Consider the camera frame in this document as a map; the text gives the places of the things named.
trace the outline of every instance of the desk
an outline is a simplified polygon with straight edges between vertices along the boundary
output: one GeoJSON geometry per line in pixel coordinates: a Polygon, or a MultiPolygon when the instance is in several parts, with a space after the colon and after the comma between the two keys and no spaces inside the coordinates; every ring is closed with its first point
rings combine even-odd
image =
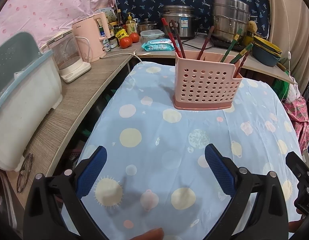
{"type": "MultiPolygon", "coordinates": [[[[204,40],[205,40],[206,35],[203,34],[199,34],[196,36],[196,38],[194,38],[191,41],[188,41],[187,43],[201,48],[204,40]]],[[[145,51],[143,48],[141,48],[142,42],[138,42],[138,43],[134,43],[130,48],[136,50],[136,55],[140,58],[175,58],[175,51],[145,51]]],[[[192,47],[183,45],[184,50],[191,50],[191,51],[198,51],[199,49],[194,49],[192,47]]],[[[120,52],[120,51],[124,51],[124,49],[120,49],[119,47],[115,48],[114,51],[120,52]]],[[[221,53],[224,54],[226,52],[226,49],[220,49],[220,48],[210,48],[207,49],[206,51],[208,52],[214,52],[214,53],[221,53]]],[[[229,55],[235,56],[238,53],[236,51],[230,51],[229,55]]],[[[256,60],[254,57],[252,57],[251,55],[249,55],[243,65],[242,68],[248,69],[248,70],[253,70],[268,76],[272,76],[274,78],[278,78],[281,79],[283,81],[286,81],[290,84],[293,84],[293,80],[289,77],[289,75],[287,75],[287,73],[283,72],[281,69],[279,69],[277,66],[274,67],[269,67],[266,66],[264,64],[262,64],[261,62],[259,62],[258,60],[256,60]]]]}
{"type": "Polygon", "coordinates": [[[16,192],[18,172],[8,171],[9,181],[21,205],[27,197],[37,173],[52,176],[66,146],[79,124],[111,80],[129,62],[131,55],[100,59],[91,63],[91,69],[70,84],[62,83],[63,99],[55,110],[42,120],[29,141],[25,154],[33,153],[33,164],[23,192],[16,192]]]}

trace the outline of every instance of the pink fabric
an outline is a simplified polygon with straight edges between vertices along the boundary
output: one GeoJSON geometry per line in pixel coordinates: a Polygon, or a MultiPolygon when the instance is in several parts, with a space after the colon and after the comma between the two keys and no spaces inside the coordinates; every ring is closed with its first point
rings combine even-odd
{"type": "Polygon", "coordinates": [[[309,143],[309,117],[307,105],[302,96],[291,103],[283,103],[292,125],[298,137],[301,152],[303,152],[309,143]]]}
{"type": "Polygon", "coordinates": [[[0,45],[10,36],[27,31],[38,46],[72,23],[93,15],[115,0],[8,0],[0,12],[0,45]]]}

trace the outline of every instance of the red tomato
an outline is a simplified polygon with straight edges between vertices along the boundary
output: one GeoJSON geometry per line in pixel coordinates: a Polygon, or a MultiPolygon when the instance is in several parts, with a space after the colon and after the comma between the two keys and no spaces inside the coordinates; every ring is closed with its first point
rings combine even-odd
{"type": "Polygon", "coordinates": [[[133,43],[138,42],[140,39],[138,33],[131,33],[129,37],[133,40],[133,43]]]}
{"type": "Polygon", "coordinates": [[[119,43],[120,43],[120,47],[125,49],[125,48],[132,45],[133,40],[130,37],[124,37],[124,38],[119,40],[119,43]]]}

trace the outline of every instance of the beige curtain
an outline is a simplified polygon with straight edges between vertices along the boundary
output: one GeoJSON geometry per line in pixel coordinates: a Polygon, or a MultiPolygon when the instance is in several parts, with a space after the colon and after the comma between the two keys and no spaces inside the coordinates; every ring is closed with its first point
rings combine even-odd
{"type": "Polygon", "coordinates": [[[302,93],[309,81],[309,9],[303,0],[269,0],[271,30],[269,41],[282,50],[284,65],[291,52],[290,71],[302,93]]]}

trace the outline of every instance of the basket base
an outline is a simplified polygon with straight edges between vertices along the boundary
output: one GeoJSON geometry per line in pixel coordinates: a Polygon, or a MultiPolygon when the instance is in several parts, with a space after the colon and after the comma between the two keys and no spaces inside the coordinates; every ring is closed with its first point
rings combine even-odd
{"type": "Polygon", "coordinates": [[[173,95],[173,106],[178,110],[192,110],[192,111],[207,111],[207,110],[222,110],[231,107],[232,101],[224,103],[183,103],[176,100],[173,95]]]}

